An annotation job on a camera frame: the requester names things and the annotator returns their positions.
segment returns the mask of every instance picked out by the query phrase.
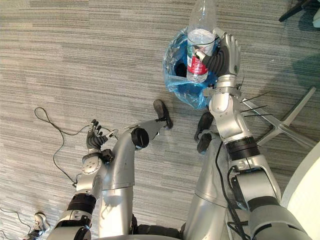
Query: shoe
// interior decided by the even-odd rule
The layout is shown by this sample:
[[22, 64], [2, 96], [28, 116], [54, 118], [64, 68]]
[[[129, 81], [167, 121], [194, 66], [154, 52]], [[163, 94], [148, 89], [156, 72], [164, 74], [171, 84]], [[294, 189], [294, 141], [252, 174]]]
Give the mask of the shoe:
[[50, 225], [47, 222], [46, 215], [41, 212], [37, 212], [34, 215], [34, 230], [39, 231], [40, 236], [50, 230]]
[[160, 99], [157, 99], [153, 102], [153, 107], [155, 112], [158, 114], [158, 118], [160, 121], [166, 121], [166, 126], [164, 126], [166, 129], [171, 129], [174, 124], [171, 121], [170, 115], [169, 115], [169, 111], [166, 107], [166, 105], [164, 104], [163, 101], [161, 101]]
[[214, 120], [214, 116], [211, 115], [209, 111], [202, 114], [199, 123], [198, 128], [194, 135], [194, 140], [197, 142], [199, 141], [199, 134], [203, 132], [203, 130], [208, 130], [211, 127], [212, 121]]
[[211, 140], [212, 137], [210, 133], [203, 134], [200, 138], [200, 141], [198, 142], [198, 145], [196, 146], [196, 150], [198, 151], [198, 153], [204, 155], [209, 147]]
[[46, 215], [37, 212], [34, 215], [34, 226], [32, 231], [24, 236], [22, 240], [38, 240], [48, 230], [50, 230], [50, 225], [47, 222]]

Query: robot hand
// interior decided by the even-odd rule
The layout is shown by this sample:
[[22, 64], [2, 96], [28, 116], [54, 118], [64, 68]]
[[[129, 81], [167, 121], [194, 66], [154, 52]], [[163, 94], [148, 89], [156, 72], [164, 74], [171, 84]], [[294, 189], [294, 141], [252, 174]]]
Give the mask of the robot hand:
[[90, 124], [90, 129], [86, 136], [86, 147], [88, 148], [89, 152], [92, 150], [101, 150], [101, 146], [108, 141], [106, 135], [103, 135], [101, 130], [101, 125], [98, 125], [99, 122], [95, 119], [92, 120]]
[[218, 77], [225, 75], [236, 76], [240, 68], [240, 48], [238, 40], [228, 33], [220, 37], [220, 46], [212, 56], [208, 56], [199, 49], [195, 50], [195, 56], [206, 66], [210, 72]]

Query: silver chair base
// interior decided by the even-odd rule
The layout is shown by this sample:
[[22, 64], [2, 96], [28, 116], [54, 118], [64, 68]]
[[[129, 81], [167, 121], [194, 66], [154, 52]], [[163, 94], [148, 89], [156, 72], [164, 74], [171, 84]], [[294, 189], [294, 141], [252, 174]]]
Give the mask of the silver chair base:
[[308, 100], [311, 98], [311, 96], [314, 94], [316, 91], [316, 88], [313, 86], [310, 88], [309, 92], [301, 99], [301, 101], [290, 111], [290, 113], [287, 115], [285, 120], [280, 121], [276, 119], [272, 115], [266, 115], [269, 114], [262, 108], [254, 109], [257, 108], [258, 106], [252, 103], [249, 100], [243, 99], [243, 103], [249, 107], [250, 109], [254, 109], [253, 111], [257, 113], [258, 115], [262, 115], [261, 117], [267, 120], [269, 123], [273, 125], [273, 129], [270, 130], [266, 135], [264, 135], [258, 142], [257, 144], [259, 146], [262, 146], [269, 140], [273, 139], [275, 136], [281, 133], [287, 134], [289, 137], [291, 137], [293, 140], [295, 140], [297, 143], [299, 143], [301, 146], [307, 148], [307, 149], [312, 149], [315, 145], [317, 145], [317, 142], [310, 139], [309, 137], [293, 130], [290, 127], [291, 122], [296, 118], [298, 113], [302, 110], [302, 108], [306, 105]]

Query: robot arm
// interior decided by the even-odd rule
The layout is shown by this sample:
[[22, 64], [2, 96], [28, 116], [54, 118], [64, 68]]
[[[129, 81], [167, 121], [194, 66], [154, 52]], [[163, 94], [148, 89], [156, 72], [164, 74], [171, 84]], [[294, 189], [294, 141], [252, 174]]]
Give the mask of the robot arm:
[[105, 163], [113, 158], [112, 152], [109, 149], [101, 151], [101, 146], [115, 134], [111, 132], [102, 136], [101, 126], [98, 124], [96, 120], [91, 122], [86, 140], [88, 154], [82, 158], [81, 175], [76, 185], [76, 192], [48, 236], [48, 240], [91, 239], [92, 213], [107, 174]]
[[250, 211], [251, 239], [310, 240], [296, 218], [280, 206], [279, 185], [240, 113], [242, 98], [236, 81], [240, 66], [238, 41], [223, 33], [215, 54], [208, 56], [195, 49], [195, 55], [218, 76], [216, 88], [205, 89], [203, 95], [211, 97], [209, 111], [236, 173], [231, 180], [236, 201]]

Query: chair leg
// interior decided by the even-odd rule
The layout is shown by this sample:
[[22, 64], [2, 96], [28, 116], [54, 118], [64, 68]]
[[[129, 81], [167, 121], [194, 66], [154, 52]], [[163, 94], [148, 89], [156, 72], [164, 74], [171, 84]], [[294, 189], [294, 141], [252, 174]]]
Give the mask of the chair leg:
[[279, 18], [279, 22], [283, 22], [284, 20], [290, 18], [292, 15], [300, 12], [302, 9], [305, 9], [313, 0], [302, 0], [297, 3], [294, 7], [290, 8], [285, 14], [283, 14]]

